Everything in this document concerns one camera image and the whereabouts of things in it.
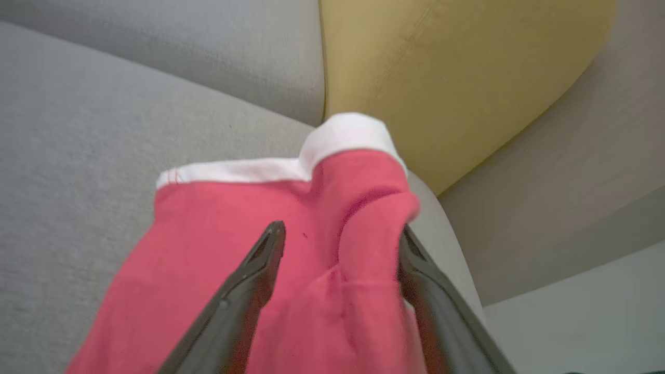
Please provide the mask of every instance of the yellow cushion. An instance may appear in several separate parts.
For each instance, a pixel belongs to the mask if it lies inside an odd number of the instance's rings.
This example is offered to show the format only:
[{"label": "yellow cushion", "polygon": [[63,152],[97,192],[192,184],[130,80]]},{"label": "yellow cushion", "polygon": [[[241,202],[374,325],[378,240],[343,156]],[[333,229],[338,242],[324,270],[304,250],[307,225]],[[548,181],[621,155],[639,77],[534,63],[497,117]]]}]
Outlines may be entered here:
[{"label": "yellow cushion", "polygon": [[383,120],[439,194],[574,83],[613,18],[614,0],[321,0],[326,117]]}]

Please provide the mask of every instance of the red garment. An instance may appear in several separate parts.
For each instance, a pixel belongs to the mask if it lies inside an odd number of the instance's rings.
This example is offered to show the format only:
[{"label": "red garment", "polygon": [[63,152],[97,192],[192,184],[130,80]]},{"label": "red garment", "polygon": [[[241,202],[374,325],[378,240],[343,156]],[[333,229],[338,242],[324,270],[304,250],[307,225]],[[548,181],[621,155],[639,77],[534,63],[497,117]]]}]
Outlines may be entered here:
[{"label": "red garment", "polygon": [[[329,122],[298,160],[163,174],[154,223],[114,278],[67,373],[156,372],[274,220],[286,226],[284,256],[247,373],[424,373],[396,281],[398,238],[417,197],[390,138],[383,149],[371,135],[387,136],[381,122],[359,114]],[[346,139],[356,127],[373,137],[368,146]]]}]

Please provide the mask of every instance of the pink fabric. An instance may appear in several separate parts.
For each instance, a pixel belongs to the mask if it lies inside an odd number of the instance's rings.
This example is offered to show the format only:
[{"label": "pink fabric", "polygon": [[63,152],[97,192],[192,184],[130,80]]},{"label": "pink fabric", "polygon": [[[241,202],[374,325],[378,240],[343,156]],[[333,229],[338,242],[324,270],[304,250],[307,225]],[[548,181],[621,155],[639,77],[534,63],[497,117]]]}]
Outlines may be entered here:
[{"label": "pink fabric", "polygon": [[67,373],[156,372],[274,220],[285,253],[247,372],[423,373],[396,281],[417,211],[402,166],[375,150],[329,156],[311,182],[167,185]]}]

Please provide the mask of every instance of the white fabric edge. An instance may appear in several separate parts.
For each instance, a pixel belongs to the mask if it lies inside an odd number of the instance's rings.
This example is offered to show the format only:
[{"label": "white fabric edge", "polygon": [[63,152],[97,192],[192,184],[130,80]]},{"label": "white fabric edge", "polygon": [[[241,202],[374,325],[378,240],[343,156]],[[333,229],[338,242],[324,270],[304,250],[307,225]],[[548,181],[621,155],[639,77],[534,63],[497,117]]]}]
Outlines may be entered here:
[{"label": "white fabric edge", "polygon": [[392,156],[402,165],[386,125],[360,113],[330,117],[305,139],[298,158],[258,158],[200,162],[162,172],[157,189],[169,184],[192,182],[266,183],[282,180],[309,182],[317,164],[333,154],[347,150],[371,149]]}]

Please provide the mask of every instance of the gray couch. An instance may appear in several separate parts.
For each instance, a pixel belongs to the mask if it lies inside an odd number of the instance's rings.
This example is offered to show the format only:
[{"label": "gray couch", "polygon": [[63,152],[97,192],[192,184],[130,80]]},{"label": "gray couch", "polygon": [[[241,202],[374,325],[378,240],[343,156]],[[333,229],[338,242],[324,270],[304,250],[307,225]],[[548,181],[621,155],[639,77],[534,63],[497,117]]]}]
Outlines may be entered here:
[{"label": "gray couch", "polygon": [[[320,124],[318,4],[3,0],[0,19],[0,373],[58,373],[150,227],[159,172],[294,157]],[[480,314],[446,215],[410,183],[415,233]]]}]

